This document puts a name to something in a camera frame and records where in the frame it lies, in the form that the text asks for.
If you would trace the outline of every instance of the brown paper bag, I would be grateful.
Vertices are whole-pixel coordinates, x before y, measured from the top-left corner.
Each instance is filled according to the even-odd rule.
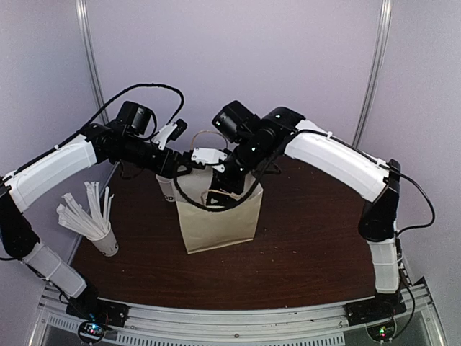
[[[191,174],[179,177],[178,183],[188,196],[202,203],[207,199],[211,179],[212,169],[208,167],[206,170],[194,169]],[[254,178],[249,174],[241,196],[253,182]],[[262,192],[259,184],[243,204],[221,213],[211,213],[189,204],[175,189],[179,224],[187,253],[193,254],[253,240],[261,209]]]

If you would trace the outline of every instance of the paper cup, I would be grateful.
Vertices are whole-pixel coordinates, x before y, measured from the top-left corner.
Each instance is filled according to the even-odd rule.
[[[163,178],[159,175],[156,175],[158,184],[160,185],[161,193],[164,194],[165,200],[167,202],[174,202],[176,198],[174,197],[173,190],[173,179]]]
[[[111,257],[118,252],[118,243],[112,228],[109,233],[102,238],[91,240],[91,242],[104,256]]]

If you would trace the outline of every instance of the black joint housing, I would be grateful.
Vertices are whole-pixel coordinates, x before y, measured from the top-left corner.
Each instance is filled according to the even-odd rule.
[[[259,117],[239,101],[232,101],[214,117],[212,124],[231,143],[240,143],[253,134],[259,121]]]
[[[366,202],[363,207],[359,233],[368,241],[379,242],[394,237],[394,223],[400,197],[400,176],[395,171],[400,171],[400,164],[392,159],[388,166],[390,173],[386,188],[375,202]]]
[[[123,102],[115,121],[122,127],[122,134],[143,135],[153,117],[153,111],[131,101]]]
[[[174,123],[176,124],[176,128],[168,137],[169,141],[175,141],[187,129],[187,124],[182,119],[178,119]]]
[[[6,253],[20,260],[27,256],[40,238],[22,215],[9,194],[10,188],[0,182],[0,238]]]

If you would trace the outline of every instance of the brown tabletop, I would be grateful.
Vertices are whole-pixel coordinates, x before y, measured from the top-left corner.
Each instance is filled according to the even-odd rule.
[[[265,309],[372,296],[374,274],[357,233],[363,201],[317,169],[281,158],[266,176],[253,241],[188,255],[174,203],[155,175],[116,174],[111,222],[120,245],[104,257],[83,240],[73,266],[118,301],[191,309]]]

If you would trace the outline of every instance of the black cable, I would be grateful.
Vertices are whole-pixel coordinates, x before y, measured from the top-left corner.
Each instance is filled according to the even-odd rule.
[[[415,310],[416,310],[416,299],[415,299],[415,296],[413,294],[413,292],[411,292],[410,290],[410,286],[408,285],[407,281],[406,281],[406,278],[405,276],[402,275],[403,271],[401,270],[400,271],[400,278],[403,282],[403,285],[405,286],[406,290],[408,291],[408,294],[410,294],[410,297],[411,297],[411,301],[413,302],[413,307],[411,308],[411,314],[410,314],[410,318],[408,319],[408,321],[406,322],[405,326],[403,326],[403,328],[399,331],[399,333],[397,333],[397,335],[394,335],[392,337],[392,341],[397,339],[399,336],[402,335],[402,333],[407,329],[408,325],[410,324],[411,320],[413,319],[413,316],[415,314]]]
[[[203,164],[203,165],[206,166],[206,167],[213,167],[213,166],[220,166],[221,164],[223,164],[222,161],[221,161],[221,162],[217,162],[217,163],[215,163],[215,164]]]
[[[393,172],[393,173],[398,174],[399,176],[401,176],[402,178],[404,178],[405,180],[407,180],[408,182],[413,184],[414,187],[416,187],[416,189],[418,189],[418,191],[423,195],[424,199],[427,202],[427,205],[429,206],[429,209],[431,210],[431,220],[428,223],[423,223],[423,224],[420,224],[420,225],[413,225],[413,226],[404,227],[403,229],[401,229],[398,232],[397,237],[399,237],[403,232],[409,231],[411,229],[425,229],[427,227],[432,226],[434,224],[435,218],[436,218],[435,208],[434,208],[434,205],[432,204],[429,196],[424,192],[423,188],[421,186],[419,186],[419,184],[417,182],[415,182],[413,179],[411,179],[408,175],[400,173],[399,171],[396,171],[394,169],[389,169],[389,170],[391,172]]]
[[[166,84],[156,84],[156,83],[139,83],[139,84],[134,84],[132,86],[129,86],[128,88],[126,89],[123,89],[121,92],[119,92],[118,94],[116,94],[113,98],[111,98],[109,101],[107,101],[106,103],[104,103],[102,105],[101,108],[99,108],[97,110],[96,113],[94,113],[94,115],[86,122],[84,123],[84,125],[77,131],[75,132],[74,134],[70,135],[69,137],[67,137],[64,141],[62,141],[61,143],[59,143],[56,147],[46,151],[45,153],[33,158],[32,160],[30,160],[29,162],[27,162],[26,164],[23,164],[20,168],[18,168],[14,174],[18,174],[20,172],[22,172],[23,170],[25,170],[26,168],[28,168],[29,166],[33,165],[35,162],[43,159],[44,157],[46,157],[47,155],[53,153],[54,151],[56,151],[56,148],[60,148],[61,146],[65,146],[67,143],[69,143],[70,141],[72,141],[78,134],[80,131],[82,131],[84,128],[86,128],[88,125],[90,125],[93,121],[96,120],[97,117],[99,117],[101,115],[101,113],[111,104],[113,103],[116,99],[118,99],[120,96],[122,96],[123,94],[126,94],[127,92],[133,90],[133,89],[137,89],[137,88],[162,88],[162,89],[168,89],[168,90],[171,90],[173,92],[176,92],[178,95],[179,95],[179,98],[181,99],[180,100],[180,103],[179,103],[179,106],[178,108],[176,109],[176,111],[173,113],[173,115],[170,117],[170,119],[168,120],[168,123],[170,123],[174,117],[176,117],[179,113],[179,111],[182,109],[182,107],[184,106],[184,95],[182,94],[182,92],[177,89],[177,88],[174,88],[172,86],[169,86],[169,85],[166,85]]]
[[[183,191],[183,189],[181,188],[181,186],[179,186],[179,183],[178,183],[177,169],[179,168],[179,166],[177,166],[176,169],[174,170],[174,176],[173,176],[174,186],[178,190],[179,194],[187,202],[189,202],[190,204],[194,205],[195,207],[197,207],[199,209],[210,211],[211,213],[219,213],[219,212],[222,212],[222,211],[227,211],[227,210],[233,209],[233,208],[239,206],[240,204],[242,204],[243,202],[245,202],[251,196],[251,194],[253,193],[253,191],[256,189],[259,182],[261,181],[261,178],[263,177],[264,172],[267,170],[267,167],[270,164],[273,164],[275,159],[279,156],[279,154],[284,151],[287,144],[289,142],[291,142],[293,139],[295,139],[296,136],[300,135],[301,133],[310,133],[310,134],[314,134],[314,135],[318,135],[318,136],[328,137],[327,133],[316,131],[316,130],[308,130],[308,129],[299,130],[297,132],[292,133],[288,137],[286,137],[286,139],[283,140],[283,142],[279,145],[279,147],[275,150],[275,152],[269,157],[269,160],[266,162],[266,164],[261,168],[261,172],[259,173],[258,176],[255,177],[256,179],[255,179],[254,183],[252,184],[250,189],[246,192],[246,194],[243,195],[243,197],[240,200],[237,200],[236,202],[233,202],[233,203],[231,202],[225,207],[222,207],[222,208],[210,208],[210,207],[207,207],[206,205],[202,205],[202,204],[194,201],[189,196],[187,196],[186,193]],[[331,140],[335,141],[335,142],[338,142],[338,143],[342,144],[343,146],[346,146],[347,148],[355,151],[356,153],[362,155],[364,158],[368,159],[373,164],[377,164],[376,159],[372,158],[370,155],[364,153],[360,149],[353,147],[352,145],[348,144],[347,142],[344,142],[343,140],[341,140],[341,139],[339,139],[337,137],[329,136],[329,138]],[[382,165],[382,164],[380,164],[380,167],[383,168],[383,169],[386,169],[386,170],[388,170],[390,172],[396,173],[400,177],[404,178],[405,180],[407,180],[411,184],[413,184],[416,187],[416,189],[418,189],[418,191],[423,195],[423,197],[426,200],[429,208],[431,209],[431,220],[430,220],[430,222],[424,223],[424,224],[421,224],[421,225],[407,226],[407,227],[403,228],[402,230],[400,230],[397,237],[399,237],[400,234],[402,234],[404,231],[409,231],[410,229],[423,229],[423,228],[431,226],[435,222],[436,213],[435,213],[434,206],[432,205],[432,202],[429,199],[429,196],[424,192],[422,187],[419,186],[419,184],[417,182],[415,182],[413,179],[411,179],[409,176],[401,173],[398,170],[392,169],[392,168],[390,168],[388,166],[385,166],[385,165]]]
[[[81,317],[82,319],[86,319],[86,320],[89,320],[89,321],[92,321],[92,320],[93,320],[93,318],[90,316],[90,314],[88,314],[88,315],[84,314],[83,312],[81,312],[80,308],[78,308],[74,303],[72,303],[72,300],[67,296],[66,292],[64,292],[64,291],[63,291],[60,287],[58,287],[57,285],[54,285],[54,284],[53,284],[53,286],[56,287],[56,289],[61,293],[61,294],[59,295],[59,301],[60,301],[61,303],[64,303],[64,302],[61,300],[61,297],[64,297],[64,298],[67,300],[67,303],[70,304],[70,305],[73,307],[73,309],[74,309],[75,311],[77,311],[77,313],[80,315],[80,317]]]

